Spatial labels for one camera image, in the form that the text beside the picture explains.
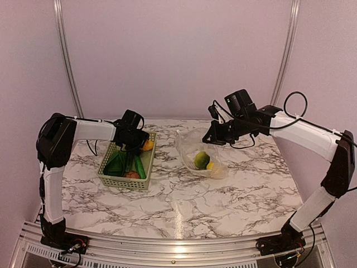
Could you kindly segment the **orange yellow mango toy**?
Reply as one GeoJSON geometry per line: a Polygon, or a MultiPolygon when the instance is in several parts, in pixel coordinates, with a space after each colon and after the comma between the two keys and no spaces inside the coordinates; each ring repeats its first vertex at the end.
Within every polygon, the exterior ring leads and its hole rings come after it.
{"type": "Polygon", "coordinates": [[[154,147],[154,141],[147,139],[146,142],[144,143],[143,147],[141,148],[141,151],[150,151],[154,147]]]}

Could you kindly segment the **clear zip top bag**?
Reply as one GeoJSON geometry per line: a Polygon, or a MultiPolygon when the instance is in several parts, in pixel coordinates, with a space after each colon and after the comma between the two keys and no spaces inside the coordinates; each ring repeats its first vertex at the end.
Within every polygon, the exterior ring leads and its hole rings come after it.
{"type": "Polygon", "coordinates": [[[202,138],[208,129],[194,128],[176,131],[175,148],[184,166],[194,175],[210,179],[224,179],[228,174],[215,145],[204,143],[202,138]]]}

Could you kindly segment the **green perforated plastic basket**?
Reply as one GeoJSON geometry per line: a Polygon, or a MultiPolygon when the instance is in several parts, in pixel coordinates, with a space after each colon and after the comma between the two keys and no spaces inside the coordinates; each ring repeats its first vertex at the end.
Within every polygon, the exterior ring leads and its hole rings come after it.
{"type": "Polygon", "coordinates": [[[133,190],[147,190],[149,187],[157,134],[149,133],[150,149],[136,154],[125,152],[111,142],[97,171],[105,186],[133,190]]]}

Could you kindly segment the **green lime toy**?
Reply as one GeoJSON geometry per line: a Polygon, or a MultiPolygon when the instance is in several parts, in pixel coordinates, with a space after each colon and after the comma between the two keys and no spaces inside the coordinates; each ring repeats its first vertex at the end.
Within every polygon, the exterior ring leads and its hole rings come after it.
{"type": "Polygon", "coordinates": [[[209,163],[210,163],[210,156],[205,151],[199,152],[194,158],[195,167],[199,170],[206,169],[209,163]]]}

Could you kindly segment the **yellow lemon toy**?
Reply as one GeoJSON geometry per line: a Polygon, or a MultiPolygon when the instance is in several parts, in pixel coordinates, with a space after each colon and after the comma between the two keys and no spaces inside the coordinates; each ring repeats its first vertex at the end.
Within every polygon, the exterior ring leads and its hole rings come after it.
{"type": "Polygon", "coordinates": [[[207,164],[206,171],[211,179],[223,179],[226,177],[226,167],[213,161],[207,164]]]}

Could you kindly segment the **dark green cucumber toy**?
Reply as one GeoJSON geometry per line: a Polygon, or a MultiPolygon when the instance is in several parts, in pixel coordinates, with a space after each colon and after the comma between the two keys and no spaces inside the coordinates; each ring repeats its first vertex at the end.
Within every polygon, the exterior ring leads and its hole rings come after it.
{"type": "Polygon", "coordinates": [[[128,173],[132,170],[133,158],[134,156],[132,152],[126,152],[125,173],[128,173]]]}

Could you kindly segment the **green bok choy toy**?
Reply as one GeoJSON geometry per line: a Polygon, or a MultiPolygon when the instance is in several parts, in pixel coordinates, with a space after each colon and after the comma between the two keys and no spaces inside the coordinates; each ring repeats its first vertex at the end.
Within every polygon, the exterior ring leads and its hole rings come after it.
{"type": "Polygon", "coordinates": [[[114,151],[106,166],[104,167],[103,174],[107,176],[122,177],[126,169],[127,155],[123,151],[114,151]]]}

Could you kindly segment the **brown orange round toy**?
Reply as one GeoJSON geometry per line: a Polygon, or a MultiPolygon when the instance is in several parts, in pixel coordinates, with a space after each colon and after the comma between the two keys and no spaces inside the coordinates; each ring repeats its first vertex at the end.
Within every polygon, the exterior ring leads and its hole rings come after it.
{"type": "Polygon", "coordinates": [[[140,175],[136,171],[130,171],[128,173],[124,174],[125,178],[130,178],[130,179],[140,179],[140,175]]]}

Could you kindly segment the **bright green pepper toy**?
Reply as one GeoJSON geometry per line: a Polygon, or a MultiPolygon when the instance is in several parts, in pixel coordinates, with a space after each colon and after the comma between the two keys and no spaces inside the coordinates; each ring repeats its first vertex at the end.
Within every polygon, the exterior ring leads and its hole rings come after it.
{"type": "Polygon", "coordinates": [[[140,179],[146,179],[146,173],[144,166],[142,164],[141,158],[138,155],[134,155],[134,163],[136,166],[137,173],[140,179]]]}

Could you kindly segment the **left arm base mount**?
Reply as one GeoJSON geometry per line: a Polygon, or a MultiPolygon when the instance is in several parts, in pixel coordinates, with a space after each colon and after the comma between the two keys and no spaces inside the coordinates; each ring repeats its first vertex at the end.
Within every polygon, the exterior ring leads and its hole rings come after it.
{"type": "Polygon", "coordinates": [[[41,214],[40,223],[42,230],[41,244],[63,250],[66,253],[69,252],[69,249],[79,245],[79,248],[75,250],[80,254],[86,253],[89,237],[67,232],[65,218],[58,223],[51,223],[41,214]]]}

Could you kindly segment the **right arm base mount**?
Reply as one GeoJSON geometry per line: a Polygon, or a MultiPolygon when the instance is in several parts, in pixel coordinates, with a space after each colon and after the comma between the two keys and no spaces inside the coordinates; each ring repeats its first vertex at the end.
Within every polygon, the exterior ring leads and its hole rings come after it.
{"type": "Polygon", "coordinates": [[[303,248],[306,241],[302,232],[285,223],[280,234],[257,239],[255,247],[262,256],[303,248]]]}

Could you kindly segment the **left aluminium frame post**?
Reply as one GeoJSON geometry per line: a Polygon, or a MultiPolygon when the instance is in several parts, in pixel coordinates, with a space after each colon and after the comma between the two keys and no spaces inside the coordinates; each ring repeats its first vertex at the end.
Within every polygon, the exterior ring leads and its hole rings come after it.
{"type": "Polygon", "coordinates": [[[54,0],[53,3],[54,3],[54,12],[55,12],[57,33],[58,33],[58,37],[59,37],[62,58],[64,61],[65,72],[66,72],[66,76],[67,76],[67,79],[69,82],[70,94],[73,99],[73,104],[75,107],[76,115],[79,117],[84,117],[83,108],[80,103],[80,97],[79,97],[78,89],[76,86],[73,67],[72,67],[71,60],[70,60],[70,53],[69,53],[69,48],[68,48],[67,38],[66,38],[66,31],[65,31],[65,21],[64,21],[62,1],[54,0]]]}

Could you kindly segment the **aluminium frame post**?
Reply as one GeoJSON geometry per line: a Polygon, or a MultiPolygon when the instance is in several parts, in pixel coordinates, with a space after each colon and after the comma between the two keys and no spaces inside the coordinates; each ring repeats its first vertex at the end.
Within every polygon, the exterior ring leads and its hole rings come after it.
{"type": "Polygon", "coordinates": [[[278,103],[279,96],[283,87],[283,82],[287,71],[288,63],[292,54],[296,32],[297,32],[300,5],[301,5],[300,0],[293,0],[291,2],[290,18],[287,27],[286,41],[283,49],[281,63],[278,70],[278,75],[274,84],[274,89],[270,101],[270,104],[273,106],[276,106],[278,103]]]}
{"type": "Polygon", "coordinates": [[[67,38],[66,38],[66,31],[65,31],[65,21],[64,21],[62,1],[54,0],[53,3],[54,3],[54,12],[55,12],[57,33],[58,33],[58,37],[59,37],[62,58],[64,61],[65,72],[66,72],[66,76],[67,76],[67,79],[69,82],[70,94],[73,99],[73,104],[75,107],[76,115],[79,117],[84,117],[83,108],[80,103],[80,97],[79,97],[78,89],[76,86],[73,67],[72,67],[71,60],[70,60],[70,53],[69,53],[69,48],[68,48],[67,38]]]}

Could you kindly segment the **front aluminium rail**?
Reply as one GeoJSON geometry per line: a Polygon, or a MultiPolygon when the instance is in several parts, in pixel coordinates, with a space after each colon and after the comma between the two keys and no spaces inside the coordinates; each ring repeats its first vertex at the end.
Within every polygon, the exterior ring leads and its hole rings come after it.
{"type": "MultiPolygon", "coordinates": [[[[255,246],[260,235],[177,240],[70,232],[89,239],[80,267],[277,267],[287,255],[261,256],[255,246]]],[[[77,255],[60,256],[60,250],[40,240],[40,226],[26,222],[9,266],[29,267],[36,261],[39,267],[73,266],[77,262],[77,255]]]]}

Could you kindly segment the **right aluminium frame post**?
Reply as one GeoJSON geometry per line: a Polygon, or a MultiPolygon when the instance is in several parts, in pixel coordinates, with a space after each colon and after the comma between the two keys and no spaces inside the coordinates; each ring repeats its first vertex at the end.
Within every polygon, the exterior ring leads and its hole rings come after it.
{"type": "Polygon", "coordinates": [[[278,70],[278,75],[274,84],[274,89],[270,101],[270,104],[273,106],[276,106],[278,103],[279,96],[283,87],[283,82],[287,71],[288,63],[292,54],[296,32],[297,32],[300,5],[301,5],[300,0],[293,0],[291,2],[290,18],[287,27],[286,41],[283,49],[281,63],[278,70]]]}

